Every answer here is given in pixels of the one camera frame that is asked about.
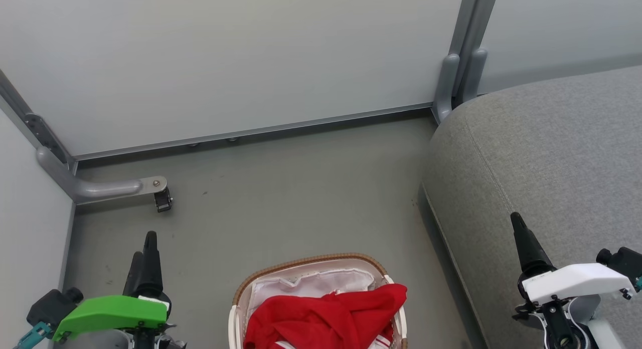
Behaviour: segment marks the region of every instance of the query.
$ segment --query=gray sofa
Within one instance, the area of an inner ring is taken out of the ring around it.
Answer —
[[[548,80],[455,109],[429,144],[423,187],[491,349],[541,349],[511,319],[523,303],[509,214],[554,265],[601,248],[642,252],[642,66]],[[642,297],[603,296],[598,314],[642,347]]]

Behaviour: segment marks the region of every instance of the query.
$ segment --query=brown woven rim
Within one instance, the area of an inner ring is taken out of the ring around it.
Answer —
[[[263,275],[271,274],[276,271],[289,269],[291,267],[295,267],[299,265],[311,264],[312,262],[340,260],[340,259],[347,259],[347,258],[355,258],[355,259],[363,260],[365,262],[368,262],[369,264],[372,264],[372,266],[376,267],[377,270],[379,270],[379,273],[381,273],[381,275],[388,274],[386,272],[386,269],[384,269],[383,266],[381,266],[381,264],[379,264],[377,260],[374,260],[374,258],[371,258],[368,255],[360,254],[360,253],[320,255],[318,257],[303,258],[303,259],[294,260],[291,262],[286,262],[284,264],[271,266],[266,269],[257,271],[256,273],[248,276],[248,278],[245,279],[245,281],[243,281],[241,286],[239,286],[239,288],[236,290],[236,294],[234,294],[234,299],[232,300],[232,305],[238,305],[239,300],[241,299],[241,294],[243,293],[245,288],[247,288],[247,286],[250,285],[252,281],[256,280],[257,278],[260,278]]]

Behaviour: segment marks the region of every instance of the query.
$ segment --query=red cloth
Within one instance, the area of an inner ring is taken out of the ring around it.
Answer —
[[[372,291],[322,298],[273,296],[252,314],[244,349],[367,349],[406,301],[406,287],[388,284]]]

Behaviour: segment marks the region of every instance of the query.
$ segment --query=gray floor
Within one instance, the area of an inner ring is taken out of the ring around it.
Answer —
[[[470,347],[417,207],[434,130],[415,118],[81,170],[97,182],[164,175],[175,205],[162,214],[152,204],[78,210],[66,285],[85,297],[120,294],[131,255],[156,230],[179,325],[170,333],[224,348],[232,296],[248,275],[356,251],[408,287],[411,347]]]

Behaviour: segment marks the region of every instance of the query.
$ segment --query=white wall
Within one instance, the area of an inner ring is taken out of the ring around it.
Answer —
[[[642,64],[642,0],[496,0],[479,93]]]
[[[461,0],[0,0],[0,67],[72,155],[433,100]]]
[[[0,105],[8,108],[2,98]],[[32,304],[58,289],[72,203],[2,110],[0,142],[0,342],[13,347],[32,328],[26,321]]]

